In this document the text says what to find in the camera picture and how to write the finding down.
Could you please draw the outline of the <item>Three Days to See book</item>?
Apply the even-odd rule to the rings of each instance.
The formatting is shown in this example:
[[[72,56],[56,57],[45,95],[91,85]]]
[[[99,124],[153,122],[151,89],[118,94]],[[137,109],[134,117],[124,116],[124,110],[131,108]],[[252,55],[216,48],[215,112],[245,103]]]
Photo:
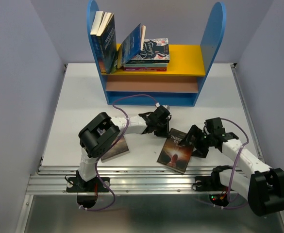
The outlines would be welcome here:
[[[171,128],[170,138],[167,138],[159,154],[157,162],[178,173],[185,174],[194,146],[192,143],[179,145],[186,134]]]

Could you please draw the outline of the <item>A Tale of Two Cities book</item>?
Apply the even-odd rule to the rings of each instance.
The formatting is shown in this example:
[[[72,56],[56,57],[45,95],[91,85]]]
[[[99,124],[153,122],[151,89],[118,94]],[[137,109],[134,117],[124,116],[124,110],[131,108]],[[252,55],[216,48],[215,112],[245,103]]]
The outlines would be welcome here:
[[[108,162],[122,155],[128,154],[129,152],[130,150],[125,140],[125,137],[121,137],[120,140],[101,157],[101,162]]]

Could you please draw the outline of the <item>Little Women floral book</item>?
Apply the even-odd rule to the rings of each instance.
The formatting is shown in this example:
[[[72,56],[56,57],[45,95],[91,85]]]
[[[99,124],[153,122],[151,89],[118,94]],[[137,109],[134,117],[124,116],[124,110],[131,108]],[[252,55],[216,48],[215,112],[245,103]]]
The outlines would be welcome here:
[[[168,38],[144,39],[143,50],[131,60],[170,60]]]

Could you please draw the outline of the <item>Animal Farm blue book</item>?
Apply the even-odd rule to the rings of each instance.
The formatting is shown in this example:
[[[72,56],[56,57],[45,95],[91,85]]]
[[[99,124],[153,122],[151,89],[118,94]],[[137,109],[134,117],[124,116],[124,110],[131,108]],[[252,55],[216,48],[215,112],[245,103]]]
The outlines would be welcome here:
[[[121,68],[143,49],[146,26],[138,24],[137,27],[124,39],[118,50],[117,66]]]

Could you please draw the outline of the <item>Nineteen Eighty-Four dark book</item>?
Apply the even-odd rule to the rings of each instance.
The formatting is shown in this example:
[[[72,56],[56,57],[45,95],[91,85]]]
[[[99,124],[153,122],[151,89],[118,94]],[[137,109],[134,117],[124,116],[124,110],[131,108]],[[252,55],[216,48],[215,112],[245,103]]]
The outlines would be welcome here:
[[[103,12],[102,21],[96,33],[97,59],[100,71],[110,73],[114,65],[117,51],[115,16],[111,12]]]

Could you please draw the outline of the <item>Jane Eyre blue book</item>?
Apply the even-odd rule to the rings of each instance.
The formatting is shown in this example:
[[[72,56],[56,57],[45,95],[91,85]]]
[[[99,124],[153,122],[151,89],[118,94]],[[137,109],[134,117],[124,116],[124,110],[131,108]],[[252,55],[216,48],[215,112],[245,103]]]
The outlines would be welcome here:
[[[104,11],[97,11],[95,14],[93,24],[92,24],[90,35],[91,35],[91,39],[93,42],[94,51],[95,51],[96,58],[98,60],[100,71],[102,73],[105,73],[106,69],[105,69],[105,65],[103,61],[102,51],[100,48],[100,42],[97,37],[97,33],[99,31],[99,28],[100,28],[100,25],[103,19],[104,19]]]

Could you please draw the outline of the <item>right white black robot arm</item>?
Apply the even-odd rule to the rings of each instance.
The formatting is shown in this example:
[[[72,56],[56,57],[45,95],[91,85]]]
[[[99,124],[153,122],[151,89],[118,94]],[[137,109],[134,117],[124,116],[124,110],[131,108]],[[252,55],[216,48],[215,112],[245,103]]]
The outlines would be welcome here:
[[[207,119],[203,129],[192,125],[180,145],[193,146],[192,156],[205,158],[209,148],[219,150],[233,161],[232,166],[217,166],[206,177],[196,177],[196,191],[227,192],[222,198],[211,197],[215,206],[226,208],[234,191],[247,200],[257,216],[284,211],[284,171],[272,168],[253,155],[233,132],[226,132],[223,118]]]

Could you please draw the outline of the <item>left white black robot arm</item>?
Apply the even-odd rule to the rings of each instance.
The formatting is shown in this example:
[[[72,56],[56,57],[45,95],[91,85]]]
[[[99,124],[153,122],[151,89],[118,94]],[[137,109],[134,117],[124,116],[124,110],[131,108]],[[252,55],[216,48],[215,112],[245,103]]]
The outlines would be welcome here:
[[[157,105],[153,112],[133,117],[110,117],[106,112],[99,113],[78,134],[82,148],[81,162],[74,182],[83,191],[94,187],[96,162],[116,142],[126,134],[149,134],[169,137],[169,106]]]

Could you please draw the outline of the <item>teal book in stack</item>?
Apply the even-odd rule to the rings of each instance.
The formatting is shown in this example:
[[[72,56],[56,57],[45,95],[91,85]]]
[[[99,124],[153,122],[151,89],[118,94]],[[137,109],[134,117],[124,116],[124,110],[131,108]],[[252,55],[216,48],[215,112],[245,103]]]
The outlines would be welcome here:
[[[167,67],[168,63],[150,63],[150,64],[125,64],[123,67]]]

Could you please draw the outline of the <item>dark green book in stack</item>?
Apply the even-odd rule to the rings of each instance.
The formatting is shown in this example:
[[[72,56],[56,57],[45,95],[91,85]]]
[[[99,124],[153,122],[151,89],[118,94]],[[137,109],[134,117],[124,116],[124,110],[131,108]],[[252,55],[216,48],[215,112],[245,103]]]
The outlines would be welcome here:
[[[168,64],[170,60],[130,60],[126,63],[129,64]]]

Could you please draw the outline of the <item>blue yellow wooden bookshelf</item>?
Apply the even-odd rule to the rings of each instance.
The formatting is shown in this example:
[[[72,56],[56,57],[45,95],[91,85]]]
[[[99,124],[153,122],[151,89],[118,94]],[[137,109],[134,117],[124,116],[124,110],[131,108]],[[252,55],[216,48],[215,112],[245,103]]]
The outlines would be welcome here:
[[[108,104],[119,100],[124,105],[150,105],[147,95],[162,104],[194,106],[221,46],[226,28],[226,6],[214,4],[201,42],[198,45],[173,45],[169,43],[170,62],[166,72],[130,72],[117,69],[117,43],[114,65],[110,73],[102,73],[91,39],[91,28],[97,3],[91,0],[87,6],[87,34],[100,82]]]

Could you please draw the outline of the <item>purple Roald Dahl book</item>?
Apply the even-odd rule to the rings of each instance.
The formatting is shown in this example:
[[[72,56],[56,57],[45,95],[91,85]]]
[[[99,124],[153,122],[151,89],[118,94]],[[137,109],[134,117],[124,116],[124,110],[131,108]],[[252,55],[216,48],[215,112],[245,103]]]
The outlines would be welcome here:
[[[125,67],[124,71],[130,72],[166,72],[166,67]]]

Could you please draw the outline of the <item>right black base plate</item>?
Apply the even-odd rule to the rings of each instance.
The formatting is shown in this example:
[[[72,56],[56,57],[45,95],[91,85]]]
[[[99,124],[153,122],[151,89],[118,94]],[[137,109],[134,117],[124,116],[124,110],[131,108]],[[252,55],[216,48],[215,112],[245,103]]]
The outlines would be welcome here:
[[[217,178],[211,176],[196,176],[193,187],[198,192],[225,191],[226,186],[222,185]]]

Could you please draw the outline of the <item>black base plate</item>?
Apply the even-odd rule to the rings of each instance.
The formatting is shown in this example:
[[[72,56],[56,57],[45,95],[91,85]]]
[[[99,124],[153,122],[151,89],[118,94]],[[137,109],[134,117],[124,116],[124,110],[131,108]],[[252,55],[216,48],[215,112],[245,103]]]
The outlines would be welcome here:
[[[95,177],[90,181],[85,182],[78,177],[68,177],[67,193],[108,193],[108,189],[103,185],[103,183]]]
[[[226,186],[222,185],[217,178],[211,176],[196,176],[193,187],[198,192],[225,191]]]

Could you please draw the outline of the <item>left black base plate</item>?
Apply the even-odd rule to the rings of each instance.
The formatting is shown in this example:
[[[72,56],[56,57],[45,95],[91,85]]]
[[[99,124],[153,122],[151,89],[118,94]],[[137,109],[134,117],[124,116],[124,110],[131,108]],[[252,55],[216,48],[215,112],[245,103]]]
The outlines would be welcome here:
[[[103,185],[103,183],[95,177],[90,181],[85,182],[78,177],[68,177],[67,193],[108,193],[108,189]]]

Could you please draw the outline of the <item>aluminium extrusion rail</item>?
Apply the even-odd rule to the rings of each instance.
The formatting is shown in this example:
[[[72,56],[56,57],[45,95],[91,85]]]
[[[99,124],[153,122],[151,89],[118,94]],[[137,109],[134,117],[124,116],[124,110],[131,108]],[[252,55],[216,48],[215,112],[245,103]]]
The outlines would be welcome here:
[[[41,167],[30,176],[27,195],[68,194],[65,176],[75,175],[76,167]],[[192,184],[197,176],[208,176],[211,166],[189,166],[185,174],[179,174],[162,166],[98,168],[101,177],[110,178],[110,187],[116,195],[143,194],[194,194]]]

